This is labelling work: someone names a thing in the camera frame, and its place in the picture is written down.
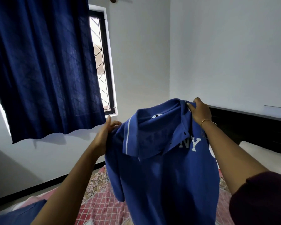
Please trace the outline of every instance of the bracelet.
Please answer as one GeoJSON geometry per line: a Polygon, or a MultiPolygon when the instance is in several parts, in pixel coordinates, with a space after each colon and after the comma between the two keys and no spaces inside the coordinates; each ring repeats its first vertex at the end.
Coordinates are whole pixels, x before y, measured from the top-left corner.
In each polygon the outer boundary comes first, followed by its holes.
{"type": "Polygon", "coordinates": [[[204,119],[202,122],[201,122],[201,128],[202,128],[202,124],[203,124],[203,122],[205,122],[205,121],[211,121],[211,120],[209,120],[209,119],[204,119]]]}

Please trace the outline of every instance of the dark purple sleeve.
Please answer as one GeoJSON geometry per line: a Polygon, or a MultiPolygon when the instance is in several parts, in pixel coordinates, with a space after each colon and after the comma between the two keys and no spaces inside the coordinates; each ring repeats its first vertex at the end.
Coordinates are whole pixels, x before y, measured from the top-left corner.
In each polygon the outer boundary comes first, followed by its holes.
{"type": "Polygon", "coordinates": [[[281,174],[264,172],[248,178],[230,200],[235,225],[281,224],[281,174]]]}

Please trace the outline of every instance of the curtain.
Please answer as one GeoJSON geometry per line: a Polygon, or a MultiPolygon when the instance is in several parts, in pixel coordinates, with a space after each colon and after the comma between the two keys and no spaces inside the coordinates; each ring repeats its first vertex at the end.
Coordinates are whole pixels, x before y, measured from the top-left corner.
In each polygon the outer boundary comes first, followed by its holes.
{"type": "Polygon", "coordinates": [[[13,143],[105,122],[87,0],[0,0],[0,101],[13,143]]]}

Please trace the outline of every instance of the floor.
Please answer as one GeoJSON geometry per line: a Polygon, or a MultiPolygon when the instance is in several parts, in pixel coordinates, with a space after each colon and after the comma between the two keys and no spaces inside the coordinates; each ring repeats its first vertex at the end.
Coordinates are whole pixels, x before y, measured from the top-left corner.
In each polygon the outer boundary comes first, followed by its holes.
{"type": "MultiPolygon", "coordinates": [[[[97,170],[94,170],[94,171],[93,171],[93,174],[97,173],[99,170],[100,170],[100,168],[97,169],[97,170]]],[[[25,200],[27,200],[27,199],[28,199],[29,197],[31,197],[31,196],[38,196],[38,195],[40,195],[40,194],[42,194],[42,193],[46,193],[46,192],[48,192],[48,191],[50,191],[50,190],[52,190],[52,189],[55,189],[55,188],[58,187],[58,186],[60,186],[60,183],[57,184],[57,185],[53,185],[53,186],[51,186],[51,187],[48,187],[48,188],[46,188],[46,189],[43,189],[43,190],[41,190],[41,191],[38,191],[38,192],[32,193],[32,194],[30,194],[30,195],[27,195],[27,196],[25,196],[25,197],[21,197],[21,198],[19,198],[19,199],[17,199],[17,200],[8,202],[8,203],[6,203],[6,204],[4,204],[4,205],[1,205],[1,206],[0,206],[0,211],[2,211],[2,210],[6,209],[6,208],[8,208],[8,207],[10,207],[10,206],[12,206],[12,205],[14,205],[14,204],[17,204],[17,203],[20,203],[20,202],[22,202],[22,201],[25,201],[25,200]]]]}

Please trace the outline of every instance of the wall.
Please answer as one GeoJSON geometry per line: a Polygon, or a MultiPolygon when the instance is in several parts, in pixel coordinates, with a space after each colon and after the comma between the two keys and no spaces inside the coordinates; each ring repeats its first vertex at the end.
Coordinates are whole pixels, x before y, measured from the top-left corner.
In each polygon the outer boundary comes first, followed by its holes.
{"type": "MultiPolygon", "coordinates": [[[[106,8],[118,116],[169,98],[170,0],[89,0],[106,8]]],[[[0,197],[69,173],[99,127],[12,145],[0,112],[0,197]]]]}
{"type": "Polygon", "coordinates": [[[171,0],[170,98],[281,107],[281,0],[171,0]]]}

